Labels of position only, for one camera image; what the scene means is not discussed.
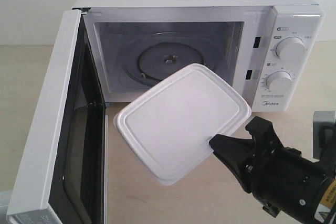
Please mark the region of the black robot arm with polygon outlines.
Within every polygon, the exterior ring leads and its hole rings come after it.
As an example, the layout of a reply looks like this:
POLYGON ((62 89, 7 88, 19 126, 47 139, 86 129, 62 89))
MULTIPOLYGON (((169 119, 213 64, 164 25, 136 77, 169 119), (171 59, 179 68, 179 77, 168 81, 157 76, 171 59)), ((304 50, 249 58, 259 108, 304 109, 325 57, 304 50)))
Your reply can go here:
POLYGON ((335 126, 318 128, 322 152, 316 162, 283 146, 266 119, 256 116, 245 129, 250 139, 217 134, 209 141, 243 191, 274 218, 283 211, 300 223, 335 223, 335 126))

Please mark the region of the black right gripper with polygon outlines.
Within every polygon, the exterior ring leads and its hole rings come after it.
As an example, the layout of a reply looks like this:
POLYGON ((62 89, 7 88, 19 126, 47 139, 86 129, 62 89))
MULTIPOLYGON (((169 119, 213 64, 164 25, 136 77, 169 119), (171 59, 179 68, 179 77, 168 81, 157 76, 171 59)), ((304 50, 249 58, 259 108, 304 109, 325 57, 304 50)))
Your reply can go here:
POLYGON ((254 117, 245 127, 252 139, 215 135, 209 145, 246 193, 266 212, 316 212, 320 205, 331 212, 335 205, 335 130, 321 161, 285 147, 273 124, 254 117), (230 156, 245 156, 244 163, 230 156))

